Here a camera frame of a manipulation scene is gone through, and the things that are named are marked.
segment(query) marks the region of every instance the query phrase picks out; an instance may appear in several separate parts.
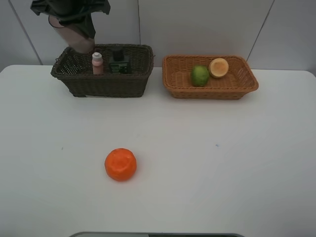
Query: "white wall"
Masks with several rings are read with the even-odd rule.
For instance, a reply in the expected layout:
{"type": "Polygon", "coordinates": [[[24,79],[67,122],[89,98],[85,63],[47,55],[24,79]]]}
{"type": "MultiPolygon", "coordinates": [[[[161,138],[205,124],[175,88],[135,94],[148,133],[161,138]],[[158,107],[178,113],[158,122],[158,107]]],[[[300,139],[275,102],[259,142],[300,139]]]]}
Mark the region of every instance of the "white wall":
{"type": "Polygon", "coordinates": [[[0,72],[12,64],[39,61],[7,0],[0,1],[0,72]]]}
{"type": "MultiPolygon", "coordinates": [[[[52,65],[67,47],[63,39],[48,23],[48,16],[36,16],[31,0],[11,0],[43,64],[52,65]]],[[[139,44],[139,17],[137,0],[109,0],[109,15],[92,14],[96,43],[139,44]]]]}
{"type": "Polygon", "coordinates": [[[251,68],[316,75],[316,0],[276,0],[249,57],[251,68]]]}
{"type": "Polygon", "coordinates": [[[247,58],[273,0],[139,0],[141,43],[168,54],[247,58]]]}

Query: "wicker basket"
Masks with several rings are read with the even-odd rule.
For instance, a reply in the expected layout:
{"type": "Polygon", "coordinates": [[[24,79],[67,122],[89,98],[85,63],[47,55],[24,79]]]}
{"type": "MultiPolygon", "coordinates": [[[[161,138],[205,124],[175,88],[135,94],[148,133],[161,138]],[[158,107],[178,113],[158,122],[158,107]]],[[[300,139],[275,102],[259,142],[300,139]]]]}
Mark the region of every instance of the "wicker basket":
{"type": "Polygon", "coordinates": [[[95,52],[102,54],[104,74],[92,72],[92,53],[80,54],[66,48],[57,59],[51,74],[61,80],[76,97],[141,97],[154,66],[152,48],[135,44],[97,44],[95,52]],[[132,74],[111,74],[110,48],[121,46],[130,56],[132,74]]]}
{"type": "Polygon", "coordinates": [[[163,60],[162,77],[167,90],[180,99],[238,100],[259,87],[247,62],[238,56],[169,55],[163,60]],[[226,76],[221,79],[210,77],[205,87],[192,86],[193,66],[208,67],[212,60],[219,57],[229,64],[226,76]]]}

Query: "green bottle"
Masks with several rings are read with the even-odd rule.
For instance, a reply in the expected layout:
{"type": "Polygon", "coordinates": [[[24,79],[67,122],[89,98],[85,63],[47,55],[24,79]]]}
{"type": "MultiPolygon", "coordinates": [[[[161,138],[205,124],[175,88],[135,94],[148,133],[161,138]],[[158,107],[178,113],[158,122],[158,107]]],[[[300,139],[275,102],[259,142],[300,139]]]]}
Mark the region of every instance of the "green bottle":
{"type": "Polygon", "coordinates": [[[122,47],[111,48],[112,57],[109,60],[109,68],[111,73],[130,74],[130,59],[124,55],[122,47]]]}

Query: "orange fruit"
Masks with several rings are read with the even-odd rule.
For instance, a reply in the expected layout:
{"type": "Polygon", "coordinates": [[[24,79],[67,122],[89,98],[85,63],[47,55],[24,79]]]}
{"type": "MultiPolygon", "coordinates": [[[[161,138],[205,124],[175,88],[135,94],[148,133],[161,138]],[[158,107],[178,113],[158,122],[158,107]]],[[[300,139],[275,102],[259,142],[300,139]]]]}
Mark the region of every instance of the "orange fruit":
{"type": "Polygon", "coordinates": [[[107,174],[116,181],[126,181],[130,179],[137,168],[134,154],[124,148],[111,151],[104,162],[107,174]]]}

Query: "green lime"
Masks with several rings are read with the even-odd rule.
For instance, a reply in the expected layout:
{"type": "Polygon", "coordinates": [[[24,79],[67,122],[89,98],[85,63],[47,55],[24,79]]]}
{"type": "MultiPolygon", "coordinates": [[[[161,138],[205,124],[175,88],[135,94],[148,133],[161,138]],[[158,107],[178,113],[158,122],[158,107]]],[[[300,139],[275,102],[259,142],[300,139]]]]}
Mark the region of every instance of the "green lime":
{"type": "Polygon", "coordinates": [[[193,86],[205,86],[208,82],[209,72],[207,67],[196,65],[191,72],[191,81],[193,86]]]}

